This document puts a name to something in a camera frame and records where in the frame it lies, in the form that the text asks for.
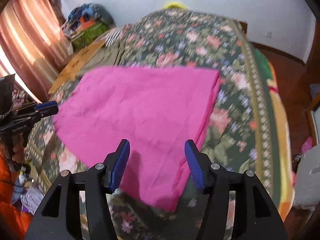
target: folded pink garment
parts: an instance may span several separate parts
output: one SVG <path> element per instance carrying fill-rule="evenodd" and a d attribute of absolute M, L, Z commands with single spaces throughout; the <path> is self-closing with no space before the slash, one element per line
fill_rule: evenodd
<path fill-rule="evenodd" d="M 120 188 L 174 211 L 190 173 L 184 143 L 202 145 L 219 86 L 212 69 L 99 67 L 59 107 L 55 130 L 89 167 L 128 139 L 131 152 Z"/>

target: silver bolt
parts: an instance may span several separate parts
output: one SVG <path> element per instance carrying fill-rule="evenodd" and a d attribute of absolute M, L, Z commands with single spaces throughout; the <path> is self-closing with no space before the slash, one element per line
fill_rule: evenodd
<path fill-rule="evenodd" d="M 95 168 L 96 168 L 97 170 L 101 170 L 101 169 L 103 169 L 103 167 L 104 167 L 104 164 L 103 164 L 103 163 L 97 163 L 96 166 L 95 166 Z"/>
<path fill-rule="evenodd" d="M 214 170 L 218 170 L 218 169 L 220 169 L 220 165 L 217 164 L 217 163 L 212 163 L 211 164 L 211 168 L 214 169 Z"/>
<path fill-rule="evenodd" d="M 251 171 L 251 170 L 247 170 L 247 171 L 245 172 L 245 174 L 247 174 L 249 177 L 253 177 L 253 176 L 254 176 L 254 172 Z"/>
<path fill-rule="evenodd" d="M 67 176 L 69 174 L 69 171 L 68 170 L 64 170 L 64 171 L 61 171 L 60 174 L 61 174 L 62 177 L 65 177 L 65 176 Z"/>

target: white wall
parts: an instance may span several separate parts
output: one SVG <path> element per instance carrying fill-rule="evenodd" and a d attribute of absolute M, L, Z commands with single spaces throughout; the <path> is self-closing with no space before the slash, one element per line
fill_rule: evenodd
<path fill-rule="evenodd" d="M 307 60 L 315 20 L 304 0 L 63 0 L 62 10 L 83 3 L 100 3 L 118 26 L 135 23 L 170 1 L 180 1 L 191 10 L 210 12 L 248 22 L 248 38 Z"/>

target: bed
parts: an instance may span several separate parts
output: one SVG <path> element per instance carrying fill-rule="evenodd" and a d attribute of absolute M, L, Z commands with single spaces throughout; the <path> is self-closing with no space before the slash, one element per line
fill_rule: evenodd
<path fill-rule="evenodd" d="M 125 44 L 118 65 L 220 70 L 222 84 L 201 151 L 227 170 L 254 170 L 284 220 L 294 195 L 286 113 L 272 65 L 247 41 L 239 22 L 171 8 L 126 26 L 118 40 Z M 78 82 L 62 84 L 52 100 L 63 103 Z M 51 117 L 36 124 L 27 150 L 44 192 L 62 170 L 88 169 L 55 135 Z M 235 193 L 230 192 L 226 239 L 232 233 L 234 199 Z M 149 207 L 120 190 L 108 196 L 119 238 L 146 240 L 195 239 L 206 200 L 207 196 L 199 195 L 191 179 L 174 213 Z M 84 192 L 79 201 L 83 237 L 89 239 Z"/>

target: reddish brown floor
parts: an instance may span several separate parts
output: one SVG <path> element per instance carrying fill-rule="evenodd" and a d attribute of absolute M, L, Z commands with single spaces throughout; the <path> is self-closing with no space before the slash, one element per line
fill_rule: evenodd
<path fill-rule="evenodd" d="M 272 63 L 277 76 L 279 94 L 287 112 L 291 154 L 300 152 L 300 147 L 310 136 L 306 109 L 311 104 L 309 77 L 306 68 L 291 59 L 274 52 L 260 50 Z M 285 220 L 291 239 L 306 223 L 309 211 L 292 208 Z"/>

